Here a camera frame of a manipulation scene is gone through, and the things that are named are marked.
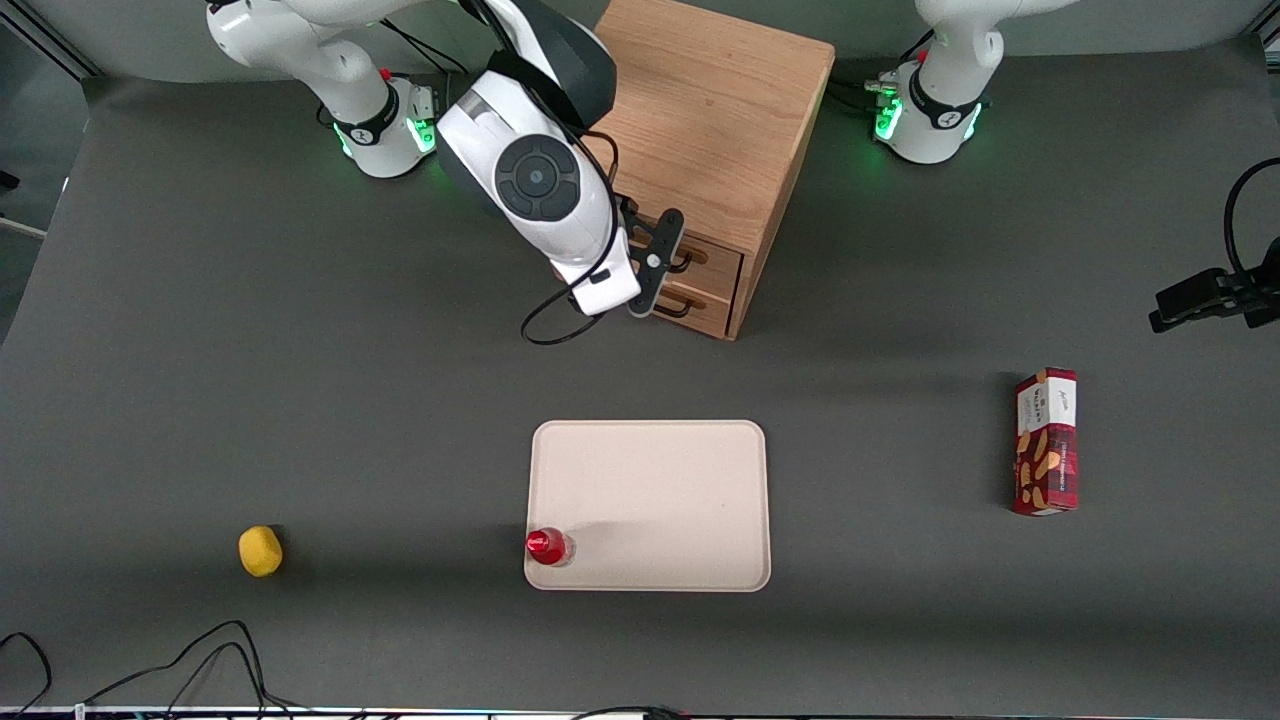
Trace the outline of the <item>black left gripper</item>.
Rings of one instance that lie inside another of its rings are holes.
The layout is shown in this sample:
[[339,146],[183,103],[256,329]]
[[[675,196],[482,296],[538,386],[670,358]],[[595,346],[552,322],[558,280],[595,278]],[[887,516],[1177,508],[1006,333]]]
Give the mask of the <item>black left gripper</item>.
[[1210,268],[1157,292],[1157,307],[1149,314],[1155,333],[1165,333],[1190,322],[1244,314],[1249,329],[1279,320],[1279,245],[1271,241],[1262,263],[1245,270],[1242,281],[1251,293],[1245,311],[1238,302],[1236,278],[1222,268]]

